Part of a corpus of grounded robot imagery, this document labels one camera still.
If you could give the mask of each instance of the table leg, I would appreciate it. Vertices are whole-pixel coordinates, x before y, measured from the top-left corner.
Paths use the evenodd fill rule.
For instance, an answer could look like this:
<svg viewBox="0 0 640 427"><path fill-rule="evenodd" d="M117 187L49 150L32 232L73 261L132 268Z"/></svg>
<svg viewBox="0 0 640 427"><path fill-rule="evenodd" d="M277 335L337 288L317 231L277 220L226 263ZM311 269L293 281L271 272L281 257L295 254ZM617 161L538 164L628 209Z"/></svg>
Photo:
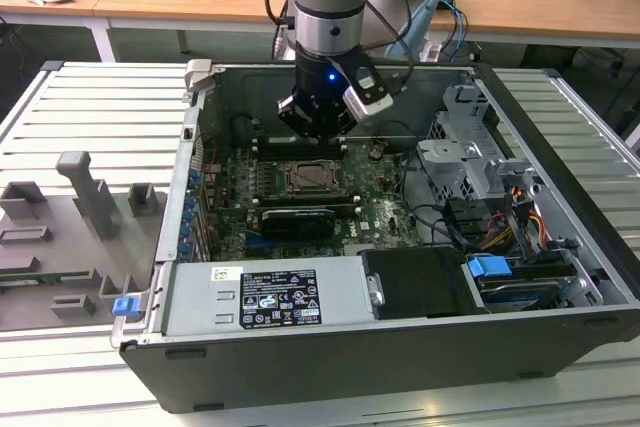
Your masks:
<svg viewBox="0 0 640 427"><path fill-rule="evenodd" d="M111 37L109 22L106 19L92 19L87 22L87 28L91 29L100 60L102 62L120 62L120 54Z"/></svg>
<svg viewBox="0 0 640 427"><path fill-rule="evenodd" d="M176 34L178 35L178 47L180 48L180 53L188 54L191 52L189 44L187 43L187 33L184 30L176 30Z"/></svg>

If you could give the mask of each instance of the gray plastic part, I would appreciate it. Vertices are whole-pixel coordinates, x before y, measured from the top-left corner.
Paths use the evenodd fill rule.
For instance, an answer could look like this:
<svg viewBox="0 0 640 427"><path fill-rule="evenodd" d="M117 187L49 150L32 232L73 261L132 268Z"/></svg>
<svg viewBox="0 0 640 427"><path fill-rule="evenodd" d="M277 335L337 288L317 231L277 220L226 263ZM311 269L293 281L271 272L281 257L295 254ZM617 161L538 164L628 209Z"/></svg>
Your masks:
<svg viewBox="0 0 640 427"><path fill-rule="evenodd" d="M0 245L48 242L51 237L51 231L46 226L0 229Z"/></svg>
<svg viewBox="0 0 640 427"><path fill-rule="evenodd" d="M63 152L60 154L56 170L71 181L89 222L102 240L109 239L115 233L115 227L109 216L100 192L89 172L91 156L89 152Z"/></svg>
<svg viewBox="0 0 640 427"><path fill-rule="evenodd" d="M113 209L116 208L116 203L113 200L113 196L111 195L111 192L109 191L109 186L102 179L95 180L94 182L96 184L96 189L98 189L98 194L100 194L100 198L102 199L102 202L104 202L104 206L107 208L109 213L112 213ZM80 215L84 217L86 213L82 208L82 203L80 202L80 199L78 199L78 197L74 197L73 202L76 204L78 212L80 212Z"/></svg>
<svg viewBox="0 0 640 427"><path fill-rule="evenodd" d="M40 71L45 72L57 72L64 65L64 60L46 60L42 67L40 67Z"/></svg>
<svg viewBox="0 0 640 427"><path fill-rule="evenodd" d="M9 182L0 195L0 207L11 220L34 219L31 204L46 200L35 182Z"/></svg>
<svg viewBox="0 0 640 427"><path fill-rule="evenodd" d="M24 274L25 272L33 272L40 265L40 261L34 257L14 257L13 259L5 259L0 264L0 274Z"/></svg>
<svg viewBox="0 0 640 427"><path fill-rule="evenodd" d="M60 282L69 287L97 287L102 277L97 270L91 269L85 275L65 275L60 277Z"/></svg>
<svg viewBox="0 0 640 427"><path fill-rule="evenodd" d="M158 198L153 184L132 184L128 200L134 217L154 215L158 212Z"/></svg>
<svg viewBox="0 0 640 427"><path fill-rule="evenodd" d="M87 294L56 295L51 310L58 317L91 317L96 306Z"/></svg>
<svg viewBox="0 0 640 427"><path fill-rule="evenodd" d="M46 225L53 236L49 242L1 245L0 264L8 259L35 256L41 262L36 274L61 276L60 283L55 284L0 287L3 290L0 312L11 312L0 315L0 331L108 324L113 322L111 308L98 298L104 276L111 277L118 289L127 283L127 276L132 276L135 283L129 281L128 292L138 291L134 284L143 290L149 285L162 215L133 217L128 193L113 194L116 208L111 218L117 225L118 236L103 242L88 219L78 213L74 195L52 195L47 202L33 204L38 220L18 223L1 216L0 230ZM162 212L167 195L157 190L156 195ZM59 317L50 308L55 295L81 294L87 294L94 302L93 316Z"/></svg>
<svg viewBox="0 0 640 427"><path fill-rule="evenodd" d="M98 299L100 299L105 307L109 309L109 312L111 312L111 309L113 309L113 303L116 299L125 294L138 291L139 289L136 281L130 275L126 277L122 290L118 289L113 284L111 277L107 275L102 279L102 284L100 285L100 290L98 292Z"/></svg>

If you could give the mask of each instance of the motherboard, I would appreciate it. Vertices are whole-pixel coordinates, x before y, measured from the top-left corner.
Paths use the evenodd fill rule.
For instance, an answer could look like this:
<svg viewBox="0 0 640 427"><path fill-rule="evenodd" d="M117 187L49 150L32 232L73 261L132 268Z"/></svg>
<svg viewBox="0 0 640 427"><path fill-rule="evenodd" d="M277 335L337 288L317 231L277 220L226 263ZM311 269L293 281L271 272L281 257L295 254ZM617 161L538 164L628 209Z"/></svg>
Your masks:
<svg viewBox="0 0 640 427"><path fill-rule="evenodd" d="M380 141L324 154L229 148L205 167L211 260L358 255L421 244L399 185L402 153Z"/></svg>

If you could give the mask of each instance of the metal bracket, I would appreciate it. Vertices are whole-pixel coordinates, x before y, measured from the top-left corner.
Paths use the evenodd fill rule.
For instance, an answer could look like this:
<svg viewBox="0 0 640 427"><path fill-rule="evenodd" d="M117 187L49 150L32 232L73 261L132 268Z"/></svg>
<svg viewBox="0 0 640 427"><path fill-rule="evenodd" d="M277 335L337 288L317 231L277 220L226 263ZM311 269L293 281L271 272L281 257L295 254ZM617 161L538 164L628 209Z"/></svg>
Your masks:
<svg viewBox="0 0 640 427"><path fill-rule="evenodd" d="M213 68L213 61L211 61L211 59L190 60L184 74L184 83L187 87L187 92L193 93L211 85L213 83L214 73L215 69Z"/></svg>

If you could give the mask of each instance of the black plastic cover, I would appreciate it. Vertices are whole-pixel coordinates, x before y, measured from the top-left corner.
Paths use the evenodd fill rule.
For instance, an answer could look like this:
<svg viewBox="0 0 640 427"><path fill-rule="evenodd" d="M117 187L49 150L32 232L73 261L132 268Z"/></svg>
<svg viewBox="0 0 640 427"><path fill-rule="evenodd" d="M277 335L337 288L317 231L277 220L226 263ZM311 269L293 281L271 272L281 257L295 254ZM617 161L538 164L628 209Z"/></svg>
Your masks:
<svg viewBox="0 0 640 427"><path fill-rule="evenodd" d="M453 248L366 250L362 260L367 275L378 274L382 284L378 319L479 313L462 272L465 258Z"/></svg>

